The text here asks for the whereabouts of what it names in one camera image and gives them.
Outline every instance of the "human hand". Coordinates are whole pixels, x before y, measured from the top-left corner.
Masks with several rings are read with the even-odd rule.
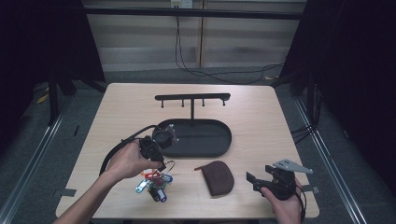
[[[146,169],[156,169],[163,165],[159,161],[149,161],[140,154],[138,140],[120,149],[111,158],[105,173],[111,174],[116,182],[131,178]]]
[[[297,178],[296,184],[301,187],[301,183]],[[301,190],[299,188],[296,188],[296,190],[297,194],[301,195]],[[273,213],[276,215],[276,220],[279,224],[301,223],[302,207],[297,196],[293,195],[285,201],[280,201],[268,188],[261,188],[261,192],[273,206]]]

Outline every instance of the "brown leather pouch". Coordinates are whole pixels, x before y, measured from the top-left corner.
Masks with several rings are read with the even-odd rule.
[[[233,174],[223,161],[212,161],[201,167],[210,195],[219,196],[233,189]]]

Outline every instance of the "wall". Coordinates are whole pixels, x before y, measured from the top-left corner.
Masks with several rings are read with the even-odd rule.
[[[170,7],[170,0],[84,0],[85,6]],[[305,0],[194,0],[193,8],[303,12]],[[176,68],[177,19],[88,15],[105,72]],[[262,66],[282,63],[298,21],[179,18],[187,67]],[[182,66],[177,50],[177,60]]]

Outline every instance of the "wooden table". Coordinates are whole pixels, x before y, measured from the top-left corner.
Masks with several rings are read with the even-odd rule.
[[[56,211],[59,216],[74,203],[98,177],[103,159],[122,138],[151,124],[166,119],[188,119],[190,101],[154,100],[155,95],[184,93],[231,94],[226,106],[221,100],[205,100],[205,106],[195,101],[196,119],[217,119],[229,126],[233,134],[230,149],[218,158],[179,159],[171,171],[174,182],[165,193],[167,201],[156,203],[145,190],[136,193],[135,187],[143,179],[137,176],[116,185],[100,206],[95,218],[267,218],[273,217],[271,204],[246,181],[246,172],[257,178],[272,180],[264,172],[266,164],[285,158],[301,164],[282,109],[271,87],[232,85],[181,84],[111,84],[97,111],[90,132],[70,176],[67,189],[76,189],[74,197],[63,196]],[[141,136],[151,135],[152,130]],[[212,198],[198,166],[212,161],[224,161],[233,173],[233,190]],[[302,185],[305,174],[296,173]],[[306,193],[306,217],[318,216],[317,202],[312,192]]]

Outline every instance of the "electrical cable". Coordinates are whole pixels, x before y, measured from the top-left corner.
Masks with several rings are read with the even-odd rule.
[[[304,200],[305,203],[303,203],[303,200],[301,199],[301,195],[298,195],[297,191],[294,191],[294,195],[297,197],[298,201],[300,202],[301,205],[301,223],[303,223],[305,219],[305,211],[306,211],[306,195],[300,186],[296,185],[296,187],[301,191],[301,193],[304,195]]]
[[[294,145],[297,145],[298,143],[303,141],[309,134],[311,134],[318,127],[322,98],[323,97],[320,94],[320,91],[316,87],[315,88],[315,106],[316,106],[316,108],[315,108],[315,113],[314,113],[313,120],[312,120],[310,125],[301,127],[301,128],[299,128],[297,130],[294,130],[294,131],[291,131],[291,133],[300,133],[300,132],[308,131],[307,133],[293,136],[293,138],[297,138],[297,137],[302,136],[300,139],[298,139],[298,140],[296,140],[294,142]]]
[[[230,84],[234,84],[234,85],[248,85],[248,84],[253,84],[253,83],[256,83],[256,82],[262,80],[263,72],[264,72],[264,71],[273,69],[273,68],[278,67],[278,66],[283,66],[283,63],[268,64],[268,65],[265,65],[265,66],[264,66],[262,69],[260,69],[260,70],[254,70],[254,71],[241,71],[241,72],[235,72],[235,71],[232,71],[232,72],[220,72],[220,73],[213,73],[213,74],[209,74],[209,73],[202,72],[202,71],[197,71],[197,70],[190,70],[190,69],[186,66],[186,64],[185,64],[185,62],[184,62],[184,58],[183,58],[183,54],[182,54],[182,47],[181,47],[181,39],[180,39],[180,29],[179,29],[179,26],[180,26],[180,25],[179,25],[179,17],[177,17],[177,36],[176,36],[176,45],[175,45],[175,62],[176,62],[177,67],[178,67],[180,70],[182,70],[182,71],[184,71],[184,72],[187,72],[187,73],[190,73],[191,75],[194,75],[194,76],[197,76],[197,77],[212,77],[212,78],[214,78],[214,79],[216,79],[216,80],[219,80],[219,81],[222,81],[222,82],[226,82],[226,83],[230,83]],[[178,61],[177,61],[177,48],[178,48],[178,53],[179,53],[179,55],[180,55],[180,60],[181,60],[183,66],[181,66],[181,65],[178,63]],[[258,78],[254,79],[254,80],[252,80],[252,81],[249,81],[249,82],[244,82],[244,83],[242,83],[242,82],[232,82],[232,81],[229,81],[229,80],[225,80],[225,79],[216,77],[216,76],[218,76],[218,75],[226,75],[226,74],[254,74],[254,73],[261,73],[261,74],[260,74],[260,76],[259,76]]]
[[[123,147],[125,147],[129,143],[133,142],[139,134],[141,134],[142,132],[145,132],[146,130],[151,129],[151,128],[158,128],[158,126],[157,125],[149,125],[148,127],[138,131],[137,133],[134,133],[133,135],[131,135],[127,139],[121,139],[121,142],[118,143],[115,147],[113,147],[113,149],[111,149],[107,153],[107,155],[106,155],[106,157],[105,157],[105,159],[104,159],[104,161],[102,163],[102,167],[100,168],[99,175],[101,175],[106,170],[107,164],[110,161],[110,159],[114,156],[114,154],[116,154],[120,149],[122,149]]]

